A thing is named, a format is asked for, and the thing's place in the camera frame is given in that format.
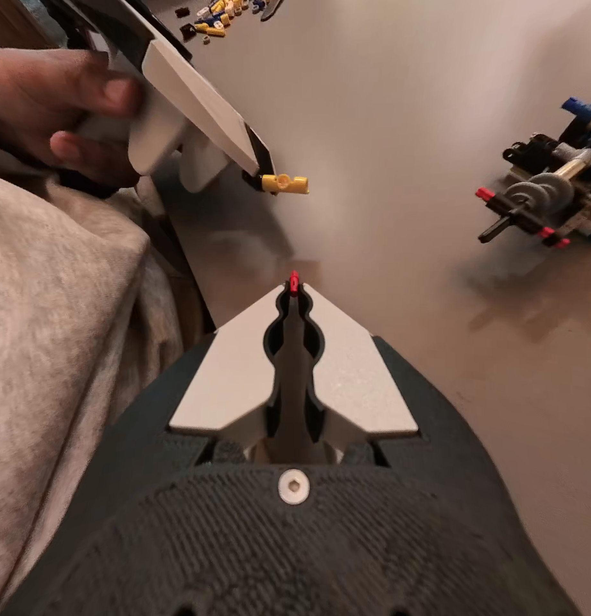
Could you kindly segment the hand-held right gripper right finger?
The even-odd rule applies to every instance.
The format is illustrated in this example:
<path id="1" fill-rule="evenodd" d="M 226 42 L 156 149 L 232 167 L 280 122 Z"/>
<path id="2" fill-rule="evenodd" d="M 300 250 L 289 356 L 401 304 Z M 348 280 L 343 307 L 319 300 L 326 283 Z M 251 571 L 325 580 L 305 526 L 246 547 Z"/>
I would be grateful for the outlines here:
<path id="1" fill-rule="evenodd" d="M 313 367 L 321 440 L 341 462 L 351 444 L 413 437 L 418 426 L 370 332 L 309 284 L 309 317 L 323 336 Z"/>

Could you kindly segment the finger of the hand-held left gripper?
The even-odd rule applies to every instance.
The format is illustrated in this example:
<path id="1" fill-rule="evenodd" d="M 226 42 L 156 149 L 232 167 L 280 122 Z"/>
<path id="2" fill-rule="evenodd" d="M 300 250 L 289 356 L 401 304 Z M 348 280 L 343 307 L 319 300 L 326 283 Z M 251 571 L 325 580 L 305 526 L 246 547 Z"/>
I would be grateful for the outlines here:
<path id="1" fill-rule="evenodd" d="M 231 162 L 207 137 L 188 137 L 182 145 L 179 180 L 189 193 L 199 193 Z"/>
<path id="2" fill-rule="evenodd" d="M 188 120 L 178 147 L 188 137 L 207 137 L 241 168 L 245 181 L 262 192 L 261 175 L 276 175 L 267 146 L 189 62 L 167 49 L 164 42 L 156 41 L 155 45 L 159 50 L 148 51 L 143 72 Z"/>

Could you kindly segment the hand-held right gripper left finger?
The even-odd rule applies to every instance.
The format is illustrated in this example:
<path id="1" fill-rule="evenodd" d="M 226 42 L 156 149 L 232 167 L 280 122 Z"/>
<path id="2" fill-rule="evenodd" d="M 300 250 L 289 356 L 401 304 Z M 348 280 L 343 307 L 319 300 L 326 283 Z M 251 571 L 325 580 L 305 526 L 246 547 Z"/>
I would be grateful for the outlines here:
<path id="1" fill-rule="evenodd" d="M 247 461 L 255 459 L 267 436 L 264 413 L 275 379 L 263 341 L 283 291 L 284 284 L 276 286 L 216 330 L 169 420 L 172 431 L 237 443 Z"/>

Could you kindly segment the yellow lego connector piece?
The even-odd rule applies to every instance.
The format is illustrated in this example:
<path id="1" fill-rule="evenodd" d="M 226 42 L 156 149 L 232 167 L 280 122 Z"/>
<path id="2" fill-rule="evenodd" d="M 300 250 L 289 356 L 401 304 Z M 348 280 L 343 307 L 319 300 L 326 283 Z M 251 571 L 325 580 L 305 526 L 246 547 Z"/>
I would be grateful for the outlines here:
<path id="1" fill-rule="evenodd" d="M 272 195 L 279 193 L 307 195 L 309 194 L 309 181 L 307 177 L 290 177 L 288 174 L 263 174 L 261 175 L 261 189 Z"/>

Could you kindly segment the pile of loose lego pieces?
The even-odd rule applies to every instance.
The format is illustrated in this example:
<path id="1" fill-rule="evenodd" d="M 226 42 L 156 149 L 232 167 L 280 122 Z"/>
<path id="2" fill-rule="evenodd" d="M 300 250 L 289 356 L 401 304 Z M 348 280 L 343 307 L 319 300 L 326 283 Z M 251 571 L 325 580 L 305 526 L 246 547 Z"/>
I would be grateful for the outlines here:
<path id="1" fill-rule="evenodd" d="M 226 28 L 243 12 L 258 15 L 261 22 L 270 20 L 283 1 L 206 1 L 195 12 L 188 5 L 174 9 L 175 17 L 181 20 L 178 30 L 183 42 L 190 42 L 197 35 L 207 44 L 212 38 L 225 37 Z"/>

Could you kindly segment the partly built lego model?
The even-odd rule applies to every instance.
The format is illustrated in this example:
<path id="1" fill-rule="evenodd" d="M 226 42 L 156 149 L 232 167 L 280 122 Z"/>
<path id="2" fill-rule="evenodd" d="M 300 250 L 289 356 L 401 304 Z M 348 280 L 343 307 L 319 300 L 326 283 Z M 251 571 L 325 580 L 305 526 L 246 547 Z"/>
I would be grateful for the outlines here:
<path id="1" fill-rule="evenodd" d="M 577 234 L 591 240 L 591 104 L 570 97 L 561 109 L 573 119 L 558 138 L 533 134 L 503 151 L 514 183 L 498 191 L 477 189 L 497 216 L 478 236 L 480 243 L 511 227 L 546 247 L 567 246 Z"/>

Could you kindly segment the person's left hand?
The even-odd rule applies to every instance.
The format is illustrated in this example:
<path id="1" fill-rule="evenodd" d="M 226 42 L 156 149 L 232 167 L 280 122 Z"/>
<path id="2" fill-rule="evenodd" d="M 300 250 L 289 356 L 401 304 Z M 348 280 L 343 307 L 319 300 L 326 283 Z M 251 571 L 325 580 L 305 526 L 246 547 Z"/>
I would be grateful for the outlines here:
<path id="1" fill-rule="evenodd" d="M 29 162 L 113 189 L 135 186 L 127 145 L 77 130 L 88 115 L 132 119 L 142 103 L 141 85 L 111 70 L 104 52 L 0 49 L 0 149 Z"/>

